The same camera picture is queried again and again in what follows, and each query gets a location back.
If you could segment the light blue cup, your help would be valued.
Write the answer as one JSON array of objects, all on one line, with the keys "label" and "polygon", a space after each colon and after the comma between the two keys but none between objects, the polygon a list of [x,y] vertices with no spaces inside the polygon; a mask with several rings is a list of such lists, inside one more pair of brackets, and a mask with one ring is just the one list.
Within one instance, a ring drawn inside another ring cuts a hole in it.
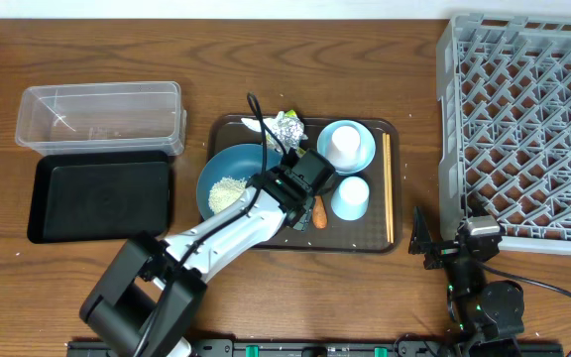
[{"label": "light blue cup", "polygon": [[347,177],[335,189],[331,198],[331,208],[342,220],[358,220],[368,209],[369,197],[369,186],[362,178]]}]

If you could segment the pile of white rice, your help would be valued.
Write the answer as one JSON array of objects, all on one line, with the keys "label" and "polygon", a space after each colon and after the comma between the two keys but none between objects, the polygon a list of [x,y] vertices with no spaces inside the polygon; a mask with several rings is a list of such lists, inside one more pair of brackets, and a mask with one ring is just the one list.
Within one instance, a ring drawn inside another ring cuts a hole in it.
[{"label": "pile of white rice", "polygon": [[234,203],[245,191],[247,181],[230,177],[216,182],[208,195],[208,206],[217,214]]}]

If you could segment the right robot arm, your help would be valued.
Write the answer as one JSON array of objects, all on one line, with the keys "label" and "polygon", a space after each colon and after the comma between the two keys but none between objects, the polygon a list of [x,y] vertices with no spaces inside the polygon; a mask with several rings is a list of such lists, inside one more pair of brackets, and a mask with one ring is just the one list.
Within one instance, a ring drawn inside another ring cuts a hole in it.
[{"label": "right robot arm", "polygon": [[522,287],[510,280],[488,282],[482,265],[500,253],[504,228],[487,214],[469,218],[455,238],[434,241],[419,208],[413,211],[408,253],[422,255],[426,270],[445,271],[447,308],[461,333],[454,343],[458,356],[473,347],[510,340],[524,331]]}]

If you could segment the large blue plate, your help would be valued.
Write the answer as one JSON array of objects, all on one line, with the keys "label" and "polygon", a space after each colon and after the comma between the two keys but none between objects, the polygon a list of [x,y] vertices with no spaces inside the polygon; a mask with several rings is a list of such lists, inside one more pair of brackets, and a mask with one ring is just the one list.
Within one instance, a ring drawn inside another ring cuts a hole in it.
[{"label": "large blue plate", "polygon": [[[201,217],[209,219],[215,213],[208,206],[208,195],[212,186],[222,178],[245,179],[248,183],[255,174],[262,172],[264,161],[263,147],[257,144],[240,144],[216,154],[202,170],[196,188],[197,206]],[[238,198],[246,206],[254,195],[246,189]]]}]

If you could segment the white cup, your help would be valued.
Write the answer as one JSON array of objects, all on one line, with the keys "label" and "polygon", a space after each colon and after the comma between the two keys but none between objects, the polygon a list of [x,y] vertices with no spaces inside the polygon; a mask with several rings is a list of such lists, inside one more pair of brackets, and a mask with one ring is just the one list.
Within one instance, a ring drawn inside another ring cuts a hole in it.
[{"label": "white cup", "polygon": [[328,142],[325,157],[337,171],[352,170],[359,161],[361,136],[353,126],[336,128]]}]

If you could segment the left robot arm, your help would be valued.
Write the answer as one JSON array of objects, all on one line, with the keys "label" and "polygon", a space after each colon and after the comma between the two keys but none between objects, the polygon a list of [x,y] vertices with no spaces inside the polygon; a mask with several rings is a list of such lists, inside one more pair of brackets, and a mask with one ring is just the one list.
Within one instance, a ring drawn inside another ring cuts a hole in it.
[{"label": "left robot arm", "polygon": [[306,226],[331,166],[281,163],[194,228],[157,240],[129,239],[84,301],[79,316],[118,356],[187,356],[184,338],[208,282],[286,227]]}]

